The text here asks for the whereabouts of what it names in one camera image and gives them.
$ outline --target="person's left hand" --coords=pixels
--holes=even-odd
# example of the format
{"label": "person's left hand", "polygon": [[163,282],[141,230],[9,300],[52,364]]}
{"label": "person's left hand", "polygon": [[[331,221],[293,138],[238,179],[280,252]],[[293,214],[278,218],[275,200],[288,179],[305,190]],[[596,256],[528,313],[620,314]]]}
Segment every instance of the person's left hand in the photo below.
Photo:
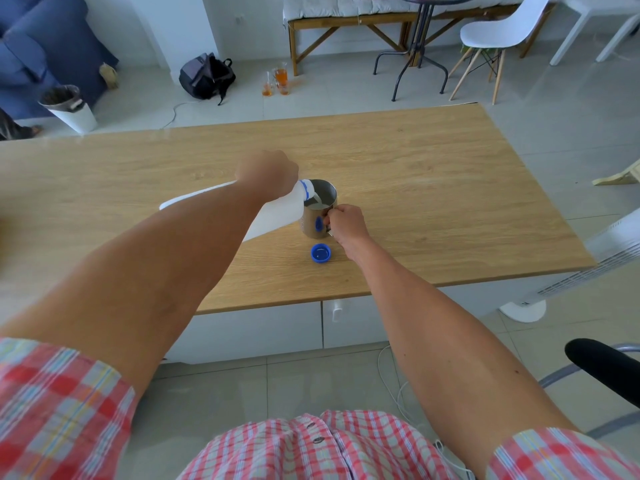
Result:
{"label": "person's left hand", "polygon": [[236,178],[260,199],[270,202],[291,192],[298,180],[298,164],[281,150],[263,151],[242,159]]}

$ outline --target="white chair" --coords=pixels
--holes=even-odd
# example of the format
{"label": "white chair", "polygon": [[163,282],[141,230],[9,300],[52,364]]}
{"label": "white chair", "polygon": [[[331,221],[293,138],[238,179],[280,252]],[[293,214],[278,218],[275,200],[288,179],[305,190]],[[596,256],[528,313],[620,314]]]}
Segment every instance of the white chair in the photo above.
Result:
{"label": "white chair", "polygon": [[602,49],[597,56],[596,62],[603,62],[614,51],[616,46],[633,30],[640,22],[640,0],[561,0],[572,10],[580,13],[580,18],[575,23],[569,35],[553,56],[551,65],[555,66],[569,50],[573,41],[578,37],[584,26],[592,16],[598,15],[631,15],[631,17],[620,27],[620,30],[613,36],[607,46]]}
{"label": "white chair", "polygon": [[[462,43],[469,47],[465,55],[458,61],[458,63],[451,70],[451,74],[460,67],[460,64],[471,56],[471,62],[467,66],[467,70],[462,77],[456,88],[453,90],[450,101],[458,92],[462,81],[471,72],[471,69],[476,62],[476,59],[480,54],[484,54],[486,63],[489,64],[491,72],[489,73],[489,81],[491,81],[492,75],[495,72],[493,67],[494,63],[498,65],[498,71],[495,72],[495,88],[493,90],[493,101],[498,97],[498,89],[500,88],[500,80],[502,79],[502,68],[504,66],[504,54],[506,49],[514,47],[533,31],[547,6],[549,0],[524,0],[514,14],[503,20],[496,20],[492,22],[471,22],[460,30],[460,39]],[[496,54],[489,56],[487,49],[495,49]]]}

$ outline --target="drawer handle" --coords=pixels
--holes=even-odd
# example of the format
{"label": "drawer handle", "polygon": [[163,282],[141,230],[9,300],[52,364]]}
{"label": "drawer handle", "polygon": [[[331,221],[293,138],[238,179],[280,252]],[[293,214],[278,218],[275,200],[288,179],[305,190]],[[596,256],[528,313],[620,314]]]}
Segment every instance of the drawer handle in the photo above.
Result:
{"label": "drawer handle", "polygon": [[340,322],[340,312],[342,311],[342,302],[340,300],[336,300],[333,302],[333,313],[331,316],[331,321],[333,323]]}

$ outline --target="hand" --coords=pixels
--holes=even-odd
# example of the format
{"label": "hand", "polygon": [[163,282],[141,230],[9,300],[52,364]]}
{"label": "hand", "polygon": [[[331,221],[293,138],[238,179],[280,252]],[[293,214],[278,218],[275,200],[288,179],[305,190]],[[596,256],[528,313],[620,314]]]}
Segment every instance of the hand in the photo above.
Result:
{"label": "hand", "polygon": [[358,260],[361,250],[374,244],[364,222],[362,209],[355,205],[343,203],[329,210],[324,224],[331,225],[333,237],[352,261]]}
{"label": "hand", "polygon": [[280,150],[263,151],[240,161],[236,179],[261,201],[270,202],[291,192],[298,181],[298,165]]}

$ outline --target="blue sofa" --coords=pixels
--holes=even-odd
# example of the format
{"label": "blue sofa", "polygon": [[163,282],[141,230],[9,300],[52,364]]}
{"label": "blue sofa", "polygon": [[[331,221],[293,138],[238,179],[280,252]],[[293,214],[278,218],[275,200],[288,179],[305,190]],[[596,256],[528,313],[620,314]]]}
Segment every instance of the blue sofa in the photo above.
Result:
{"label": "blue sofa", "polygon": [[0,107],[13,119],[52,116],[38,104],[60,84],[93,105],[107,89],[102,63],[118,60],[86,23],[84,0],[0,0]]}

